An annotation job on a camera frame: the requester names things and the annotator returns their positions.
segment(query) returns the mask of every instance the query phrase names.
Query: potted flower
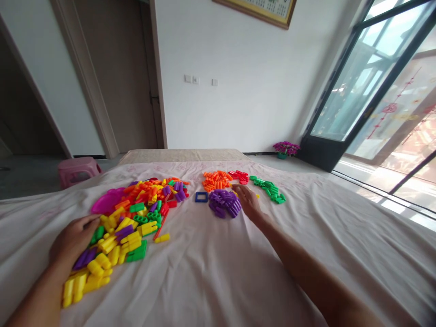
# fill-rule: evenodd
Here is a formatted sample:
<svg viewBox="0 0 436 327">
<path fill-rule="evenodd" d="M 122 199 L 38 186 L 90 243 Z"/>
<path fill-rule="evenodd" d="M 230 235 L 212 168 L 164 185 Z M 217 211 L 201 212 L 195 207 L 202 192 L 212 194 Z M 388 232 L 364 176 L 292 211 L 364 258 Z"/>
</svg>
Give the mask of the potted flower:
<svg viewBox="0 0 436 327">
<path fill-rule="evenodd" d="M 277 158 L 286 159 L 287 156 L 296 155 L 300 147 L 288 141 L 278 142 L 272 146 L 277 153 Z"/>
</svg>

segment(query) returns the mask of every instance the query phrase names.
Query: hand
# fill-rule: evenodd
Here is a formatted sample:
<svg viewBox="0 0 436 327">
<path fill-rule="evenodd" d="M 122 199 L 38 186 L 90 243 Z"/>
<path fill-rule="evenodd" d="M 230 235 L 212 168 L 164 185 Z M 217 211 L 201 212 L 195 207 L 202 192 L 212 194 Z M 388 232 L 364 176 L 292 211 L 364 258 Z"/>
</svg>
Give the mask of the hand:
<svg viewBox="0 0 436 327">
<path fill-rule="evenodd" d="M 63 262 L 71 269 L 91 242 L 92 235 L 100 223 L 99 216 L 89 215 L 70 222 L 50 248 L 50 264 Z"/>
<path fill-rule="evenodd" d="M 260 219 L 264 216 L 259 206 L 256 194 L 245 185 L 233 184 L 233 190 L 238 194 L 242 209 L 251 221 Z"/>
</svg>

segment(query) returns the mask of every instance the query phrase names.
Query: baseboard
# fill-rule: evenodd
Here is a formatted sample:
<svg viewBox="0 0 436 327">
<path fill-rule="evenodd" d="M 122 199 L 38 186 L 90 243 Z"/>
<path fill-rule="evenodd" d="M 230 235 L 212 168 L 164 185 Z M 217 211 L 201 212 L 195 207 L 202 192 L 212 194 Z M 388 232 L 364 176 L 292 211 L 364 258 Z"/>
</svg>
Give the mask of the baseboard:
<svg viewBox="0 0 436 327">
<path fill-rule="evenodd" d="M 106 159 L 106 155 L 105 154 L 94 154 L 94 155 L 89 154 L 89 155 L 84 155 L 84 156 L 73 156 L 73 158 L 83 158 L 83 157 L 92 157 L 95 160 Z"/>
<path fill-rule="evenodd" d="M 244 155 L 268 155 L 268 154 L 276 154 L 275 152 L 242 152 Z"/>
</svg>

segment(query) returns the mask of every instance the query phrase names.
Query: mattress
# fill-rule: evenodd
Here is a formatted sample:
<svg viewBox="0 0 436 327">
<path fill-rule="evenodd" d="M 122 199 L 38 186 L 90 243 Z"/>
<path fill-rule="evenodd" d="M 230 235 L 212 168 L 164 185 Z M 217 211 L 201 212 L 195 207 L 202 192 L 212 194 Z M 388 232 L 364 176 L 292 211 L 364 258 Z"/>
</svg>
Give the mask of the mattress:
<svg viewBox="0 0 436 327">
<path fill-rule="evenodd" d="M 236 149 L 137 149 L 127 152 L 118 166 L 151 162 L 249 160 Z"/>
<path fill-rule="evenodd" d="M 325 326 L 242 212 L 223 220 L 194 202 L 203 172 L 218 169 L 275 183 L 287 198 L 280 205 L 249 183 L 262 210 L 387 326 L 430 324 L 434 232 L 317 174 L 253 161 L 125 164 L 64 191 L 0 201 L 0 324 L 44 270 L 69 221 L 88 214 L 108 189 L 174 176 L 191 183 L 191 196 L 168 215 L 162 233 L 171 240 L 150 243 L 142 261 L 116 266 L 108 285 L 62 310 L 62 326 Z"/>
</svg>

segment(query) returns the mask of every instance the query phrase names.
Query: pink flowers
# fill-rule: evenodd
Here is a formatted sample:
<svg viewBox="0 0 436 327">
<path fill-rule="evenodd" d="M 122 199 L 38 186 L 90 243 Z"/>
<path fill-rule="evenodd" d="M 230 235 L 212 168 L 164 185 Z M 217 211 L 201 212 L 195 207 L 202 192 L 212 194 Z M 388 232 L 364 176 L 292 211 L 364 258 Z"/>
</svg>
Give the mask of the pink flowers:
<svg viewBox="0 0 436 327">
<path fill-rule="evenodd" d="M 288 141 L 278 142 L 272 146 L 276 152 L 286 154 L 288 156 L 296 155 L 300 147 Z"/>
</svg>

